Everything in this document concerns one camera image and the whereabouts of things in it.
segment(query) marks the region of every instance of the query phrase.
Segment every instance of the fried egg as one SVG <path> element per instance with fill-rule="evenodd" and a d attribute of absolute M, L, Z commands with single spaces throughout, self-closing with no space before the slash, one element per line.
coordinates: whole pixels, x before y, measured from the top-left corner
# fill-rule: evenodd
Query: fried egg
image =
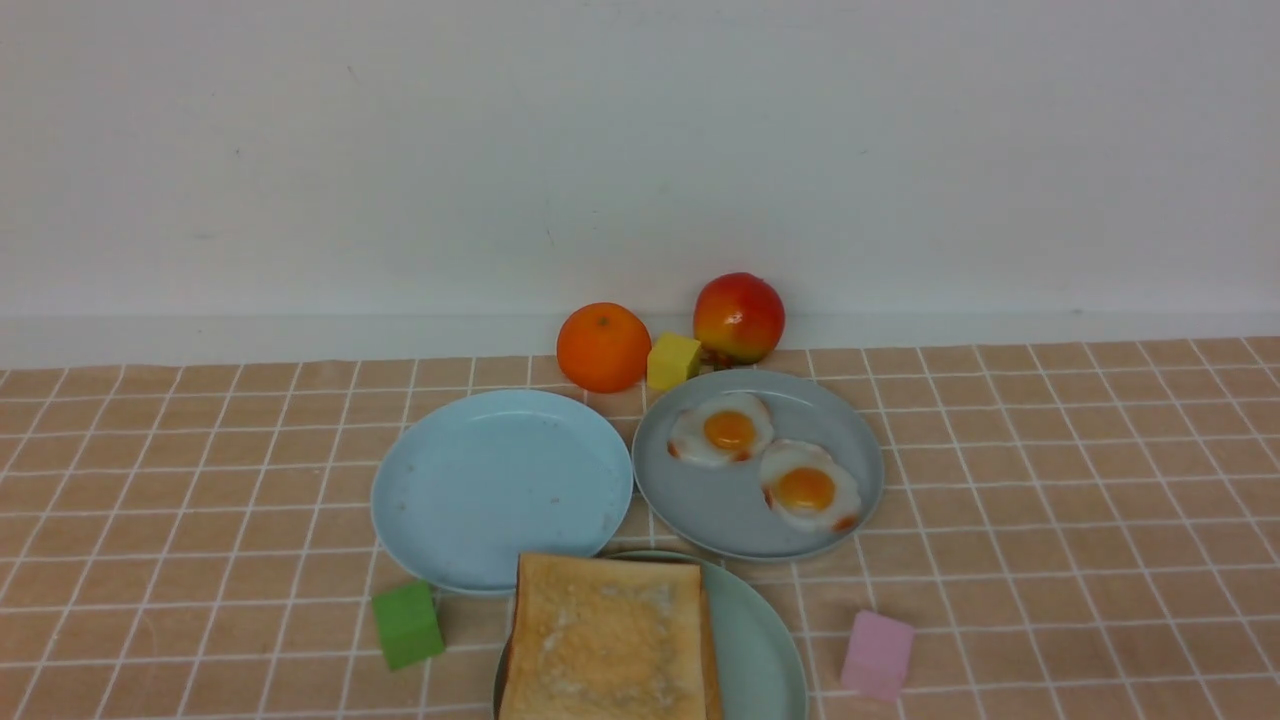
<path fill-rule="evenodd" d="M 764 402 L 749 392 L 726 392 L 676 418 L 667 452 L 701 468 L 723 468 L 758 456 L 771 442 L 773 420 Z"/>
<path fill-rule="evenodd" d="M 809 442 L 780 439 L 764 448 L 760 489 L 771 510 L 806 533 L 847 530 L 863 510 L 854 477 Z"/>

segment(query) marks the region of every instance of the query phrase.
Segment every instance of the green block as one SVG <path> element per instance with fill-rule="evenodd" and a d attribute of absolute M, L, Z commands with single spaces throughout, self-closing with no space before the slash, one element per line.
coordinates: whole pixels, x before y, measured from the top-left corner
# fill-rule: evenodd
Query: green block
<path fill-rule="evenodd" d="M 444 652 L 431 585 L 413 583 L 374 598 L 378 641 L 387 667 L 399 670 Z"/>

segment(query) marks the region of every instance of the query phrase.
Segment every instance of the green plate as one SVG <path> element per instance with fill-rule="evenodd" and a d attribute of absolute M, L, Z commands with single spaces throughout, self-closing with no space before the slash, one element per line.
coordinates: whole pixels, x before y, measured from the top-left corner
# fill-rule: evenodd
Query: green plate
<path fill-rule="evenodd" d="M 800 653 L 782 619 L 751 585 L 719 565 L 678 552 L 636 550 L 611 557 L 700 562 L 712 606 L 724 720 L 808 720 L 809 693 Z M 507 650 L 498 660 L 493 683 L 494 717 L 502 706 Z"/>

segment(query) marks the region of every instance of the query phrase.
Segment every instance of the apple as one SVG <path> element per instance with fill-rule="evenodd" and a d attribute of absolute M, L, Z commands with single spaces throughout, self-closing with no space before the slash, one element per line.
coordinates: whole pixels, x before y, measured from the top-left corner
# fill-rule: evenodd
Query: apple
<path fill-rule="evenodd" d="M 759 363 L 778 346 L 786 324 L 777 291 L 750 273 L 713 279 L 694 306 L 694 337 L 718 366 Z"/>

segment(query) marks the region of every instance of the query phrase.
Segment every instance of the tangerine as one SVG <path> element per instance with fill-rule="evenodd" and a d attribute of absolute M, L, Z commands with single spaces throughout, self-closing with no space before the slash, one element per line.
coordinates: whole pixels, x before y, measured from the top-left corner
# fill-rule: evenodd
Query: tangerine
<path fill-rule="evenodd" d="M 564 320 L 556 340 L 561 372 L 588 392 L 621 392 L 644 378 L 653 341 L 631 310 L 594 302 Z"/>

